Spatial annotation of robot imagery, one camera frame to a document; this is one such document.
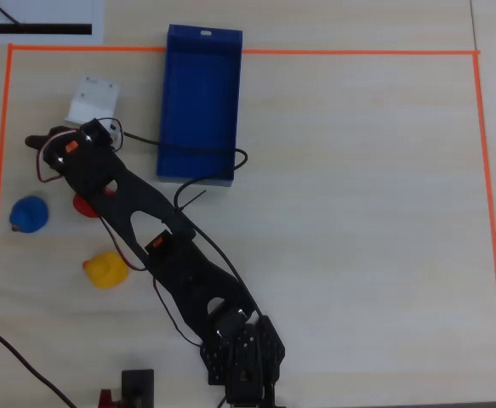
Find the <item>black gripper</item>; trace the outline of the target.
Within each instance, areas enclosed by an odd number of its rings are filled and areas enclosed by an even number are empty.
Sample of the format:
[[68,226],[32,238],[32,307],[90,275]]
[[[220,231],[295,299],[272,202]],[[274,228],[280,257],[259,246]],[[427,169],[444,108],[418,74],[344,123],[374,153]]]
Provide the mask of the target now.
[[97,192],[121,179],[121,161],[101,119],[94,118],[78,128],[52,127],[46,135],[27,136],[25,144],[42,149],[42,163],[56,172],[42,176],[44,183],[65,179],[76,192]]

